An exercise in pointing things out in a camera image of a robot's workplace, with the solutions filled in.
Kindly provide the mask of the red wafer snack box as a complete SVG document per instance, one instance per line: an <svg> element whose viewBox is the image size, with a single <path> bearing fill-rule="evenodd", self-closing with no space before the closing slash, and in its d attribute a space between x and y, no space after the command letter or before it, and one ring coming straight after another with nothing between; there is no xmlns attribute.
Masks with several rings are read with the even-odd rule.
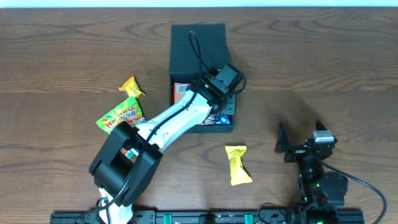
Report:
<svg viewBox="0 0 398 224"><path fill-rule="evenodd" d="M172 91L172 104L177 103L182 99L187 91L188 83L174 83Z"/></svg>

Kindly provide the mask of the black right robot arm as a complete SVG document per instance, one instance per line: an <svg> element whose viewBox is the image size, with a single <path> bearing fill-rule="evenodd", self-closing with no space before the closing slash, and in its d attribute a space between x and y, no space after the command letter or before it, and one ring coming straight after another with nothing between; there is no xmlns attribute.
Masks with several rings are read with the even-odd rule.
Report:
<svg viewBox="0 0 398 224"><path fill-rule="evenodd" d="M336 211L345 203L348 179L336 171L326 172L323 160L333 154L337 138L319 120L316 130L304 144L289 143L287 131L279 123L276 153L284 154L285 163L298 165L298 186L303 200L286 214L287 223L338 223Z"/></svg>

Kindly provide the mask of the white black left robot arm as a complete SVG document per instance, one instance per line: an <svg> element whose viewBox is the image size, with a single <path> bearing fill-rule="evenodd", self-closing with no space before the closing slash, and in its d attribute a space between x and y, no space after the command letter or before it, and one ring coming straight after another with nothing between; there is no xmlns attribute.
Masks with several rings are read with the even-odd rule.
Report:
<svg viewBox="0 0 398 224"><path fill-rule="evenodd" d="M206 74L188 84L184 96L160 115L131 126L123 121L109 134L89 167L101 198L101 223L128 223L132 205L152 180L163 151L209 115L221 111L237 94L242 74Z"/></svg>

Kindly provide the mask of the blue Oreo cookie pack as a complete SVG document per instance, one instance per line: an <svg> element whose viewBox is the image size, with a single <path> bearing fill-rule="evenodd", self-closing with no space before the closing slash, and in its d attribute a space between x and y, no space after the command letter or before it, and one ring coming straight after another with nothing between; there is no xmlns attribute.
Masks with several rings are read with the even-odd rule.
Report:
<svg viewBox="0 0 398 224"><path fill-rule="evenodd" d="M206 119L207 125L231 125L231 121L228 115L217 115L212 114Z"/></svg>

